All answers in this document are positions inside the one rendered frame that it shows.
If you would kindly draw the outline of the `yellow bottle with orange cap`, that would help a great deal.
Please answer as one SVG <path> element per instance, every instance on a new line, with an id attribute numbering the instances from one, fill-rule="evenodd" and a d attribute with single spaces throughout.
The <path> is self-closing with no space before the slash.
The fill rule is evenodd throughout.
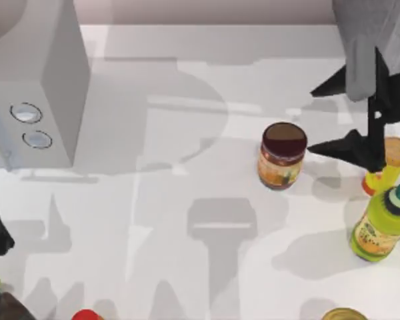
<path id="1" fill-rule="evenodd" d="M 400 137 L 385 138 L 386 166 L 377 173 L 366 172 L 362 188 L 369 196 L 386 190 L 396 183 L 400 176 Z"/>

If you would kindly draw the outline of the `dark-lidded sauce jar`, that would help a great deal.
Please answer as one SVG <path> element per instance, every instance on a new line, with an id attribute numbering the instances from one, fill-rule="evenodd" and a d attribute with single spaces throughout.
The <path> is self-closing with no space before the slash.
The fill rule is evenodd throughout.
<path id="1" fill-rule="evenodd" d="M 261 182 L 270 189 L 288 189 L 296 182 L 307 149 L 307 135 L 294 123 L 276 122 L 262 134 L 257 162 Z"/>

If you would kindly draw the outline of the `green bottle with teal cap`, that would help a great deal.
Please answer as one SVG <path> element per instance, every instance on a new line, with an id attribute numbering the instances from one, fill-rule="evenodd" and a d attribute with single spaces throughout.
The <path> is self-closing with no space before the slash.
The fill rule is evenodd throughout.
<path id="1" fill-rule="evenodd" d="M 376 193 L 350 236 L 351 250 L 358 257 L 378 262 L 400 240 L 400 184 Z"/>

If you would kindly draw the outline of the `yellow can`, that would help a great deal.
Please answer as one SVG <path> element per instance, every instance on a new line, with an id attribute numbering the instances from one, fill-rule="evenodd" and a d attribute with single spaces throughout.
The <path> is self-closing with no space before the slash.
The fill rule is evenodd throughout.
<path id="1" fill-rule="evenodd" d="M 354 309 L 338 307 L 326 312 L 321 320 L 368 320 L 368 318 Z"/>

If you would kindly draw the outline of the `pale microwave oven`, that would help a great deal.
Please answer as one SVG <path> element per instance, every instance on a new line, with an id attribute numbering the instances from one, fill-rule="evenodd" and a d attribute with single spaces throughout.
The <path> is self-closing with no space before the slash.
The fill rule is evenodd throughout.
<path id="1" fill-rule="evenodd" d="M 0 169 L 72 166 L 90 81 L 73 0 L 0 0 Z M 10 106 L 30 103 L 43 118 L 21 123 Z M 22 134 L 53 140 L 34 149 Z"/>

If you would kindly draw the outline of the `small microwave knob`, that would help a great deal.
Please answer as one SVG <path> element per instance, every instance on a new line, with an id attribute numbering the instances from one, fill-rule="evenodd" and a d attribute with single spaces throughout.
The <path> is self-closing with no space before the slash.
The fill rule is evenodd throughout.
<path id="1" fill-rule="evenodd" d="M 34 149 L 48 149 L 53 144 L 52 138 L 43 131 L 32 131 L 22 134 L 23 142 Z"/>

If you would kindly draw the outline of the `large microwave knob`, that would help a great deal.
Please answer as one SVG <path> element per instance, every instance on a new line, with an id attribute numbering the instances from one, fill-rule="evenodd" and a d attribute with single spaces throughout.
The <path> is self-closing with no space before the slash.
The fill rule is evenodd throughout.
<path id="1" fill-rule="evenodd" d="M 43 118 L 43 114 L 38 107 L 26 102 L 10 106 L 9 111 L 12 117 L 21 123 L 34 124 Z"/>

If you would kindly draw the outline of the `red bottle cap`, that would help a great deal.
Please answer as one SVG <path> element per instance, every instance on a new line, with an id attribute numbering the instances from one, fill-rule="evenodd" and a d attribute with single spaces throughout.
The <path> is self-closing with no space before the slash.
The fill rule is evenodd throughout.
<path id="1" fill-rule="evenodd" d="M 92 309 L 81 309 L 72 316 L 71 320 L 104 320 L 104 318 Z"/>

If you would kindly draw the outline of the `dark brown bottle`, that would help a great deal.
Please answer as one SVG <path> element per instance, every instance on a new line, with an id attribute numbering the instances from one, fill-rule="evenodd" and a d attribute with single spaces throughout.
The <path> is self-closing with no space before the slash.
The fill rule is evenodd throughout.
<path id="1" fill-rule="evenodd" d="M 37 320 L 33 314 L 9 292 L 0 291 L 0 320 Z"/>

